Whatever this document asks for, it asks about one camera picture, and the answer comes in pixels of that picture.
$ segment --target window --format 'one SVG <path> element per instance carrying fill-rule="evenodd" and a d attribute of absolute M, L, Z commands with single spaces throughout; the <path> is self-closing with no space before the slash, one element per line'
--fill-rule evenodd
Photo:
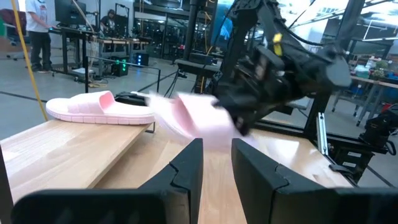
<path fill-rule="evenodd" d="M 18 0 L 18 5 L 19 5 L 19 10 L 21 12 L 25 12 L 26 11 L 25 0 Z"/>

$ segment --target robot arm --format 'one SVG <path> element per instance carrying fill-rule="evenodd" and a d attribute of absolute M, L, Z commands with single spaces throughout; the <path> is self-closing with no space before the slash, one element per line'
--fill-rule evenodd
<path fill-rule="evenodd" d="M 351 84 L 349 67 L 336 44 L 316 54 L 304 49 L 280 16 L 275 0 L 235 0 L 234 25 L 215 95 L 231 115 L 235 126 L 246 135 L 254 123 L 278 106 L 304 96 L 330 93 Z M 244 38 L 261 23 L 267 45 L 256 47 L 254 55 L 238 62 Z"/>

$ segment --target pink slide sandal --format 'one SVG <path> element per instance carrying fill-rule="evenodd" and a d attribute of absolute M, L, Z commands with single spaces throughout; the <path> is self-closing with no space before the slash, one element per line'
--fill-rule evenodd
<path fill-rule="evenodd" d="M 49 115 L 62 121 L 96 124 L 150 124 L 152 110 L 146 106 L 118 103 L 110 91 L 83 93 L 72 98 L 55 98 L 47 102 Z"/>
<path fill-rule="evenodd" d="M 256 141 L 251 136 L 242 137 L 235 129 L 225 109 L 212 106 L 216 100 L 211 95 L 179 93 L 171 100 L 151 94 L 147 105 L 152 108 L 156 122 L 180 143 L 203 138 L 207 142 L 224 144 L 232 138 L 241 138 L 255 146 Z"/>

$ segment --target white t-shirt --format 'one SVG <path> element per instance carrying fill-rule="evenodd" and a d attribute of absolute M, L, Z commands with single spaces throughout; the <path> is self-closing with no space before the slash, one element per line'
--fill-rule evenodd
<path fill-rule="evenodd" d="M 45 0 L 25 0 L 26 6 L 26 30 L 33 32 L 49 32 L 49 30 L 34 21 L 29 12 L 34 12 L 36 15 L 47 23 L 47 5 Z"/>

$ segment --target dark pants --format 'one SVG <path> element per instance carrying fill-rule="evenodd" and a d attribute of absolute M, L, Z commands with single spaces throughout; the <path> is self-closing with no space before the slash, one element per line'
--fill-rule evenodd
<path fill-rule="evenodd" d="M 29 31 L 30 44 L 32 51 L 30 53 L 30 61 L 33 69 L 51 70 L 51 38 L 48 32 L 32 32 Z M 40 63 L 40 51 L 42 51 L 43 64 Z"/>

